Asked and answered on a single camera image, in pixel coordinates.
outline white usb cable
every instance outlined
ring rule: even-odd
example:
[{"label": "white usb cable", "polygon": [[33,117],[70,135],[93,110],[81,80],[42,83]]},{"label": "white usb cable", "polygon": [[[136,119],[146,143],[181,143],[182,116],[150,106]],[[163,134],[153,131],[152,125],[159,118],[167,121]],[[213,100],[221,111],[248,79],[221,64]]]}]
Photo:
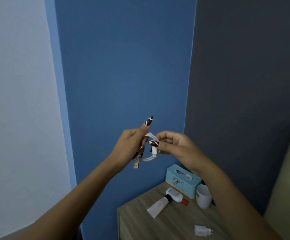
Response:
[{"label": "white usb cable", "polygon": [[[152,133],[147,133],[145,136],[151,137],[154,141],[158,141],[157,137],[154,136]],[[147,158],[142,158],[140,156],[137,156],[134,158],[134,168],[138,168],[138,163],[139,162],[147,162],[147,161],[151,161],[154,158],[157,157],[157,154],[159,153],[159,151],[157,151],[157,148],[155,146],[152,146],[152,156],[151,157],[147,157]]]}]

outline tube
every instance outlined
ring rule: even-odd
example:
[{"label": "tube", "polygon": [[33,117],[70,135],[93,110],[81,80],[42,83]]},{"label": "tube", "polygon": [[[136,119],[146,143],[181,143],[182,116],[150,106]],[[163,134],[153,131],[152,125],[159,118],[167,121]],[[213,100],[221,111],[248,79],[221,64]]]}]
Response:
[{"label": "tube", "polygon": [[167,206],[169,202],[171,202],[171,196],[170,195],[165,195],[163,198],[161,198],[159,201],[157,201],[154,205],[149,207],[147,209],[148,213],[152,216],[152,218],[155,219],[157,215]]}]

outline white wall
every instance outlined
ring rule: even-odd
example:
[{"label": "white wall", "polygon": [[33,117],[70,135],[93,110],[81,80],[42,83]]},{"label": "white wall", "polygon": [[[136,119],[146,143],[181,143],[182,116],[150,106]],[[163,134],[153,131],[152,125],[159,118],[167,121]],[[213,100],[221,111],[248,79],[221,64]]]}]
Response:
[{"label": "white wall", "polygon": [[0,0],[0,237],[70,188],[44,0]]}]

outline wooden tabletop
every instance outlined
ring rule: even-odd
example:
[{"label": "wooden tabletop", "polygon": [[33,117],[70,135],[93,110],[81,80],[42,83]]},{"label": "wooden tabletop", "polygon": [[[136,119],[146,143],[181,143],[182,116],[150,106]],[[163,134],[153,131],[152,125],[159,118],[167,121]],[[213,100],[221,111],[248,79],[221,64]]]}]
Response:
[{"label": "wooden tabletop", "polygon": [[[203,210],[197,205],[196,199],[185,197],[189,201],[187,206],[171,201],[153,219],[147,209],[164,197],[170,187],[163,182],[117,209],[118,234],[121,240],[230,239],[216,207],[211,205]],[[211,228],[214,234],[207,237],[196,236],[195,225]]]}]

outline tissue box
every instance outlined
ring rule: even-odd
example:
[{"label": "tissue box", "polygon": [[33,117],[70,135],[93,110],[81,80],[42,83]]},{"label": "tissue box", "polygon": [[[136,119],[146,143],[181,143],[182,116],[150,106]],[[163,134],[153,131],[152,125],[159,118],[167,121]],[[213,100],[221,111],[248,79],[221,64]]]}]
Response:
[{"label": "tissue box", "polygon": [[167,169],[165,180],[168,184],[191,199],[195,199],[196,187],[202,181],[200,177],[176,164],[171,165]]}]

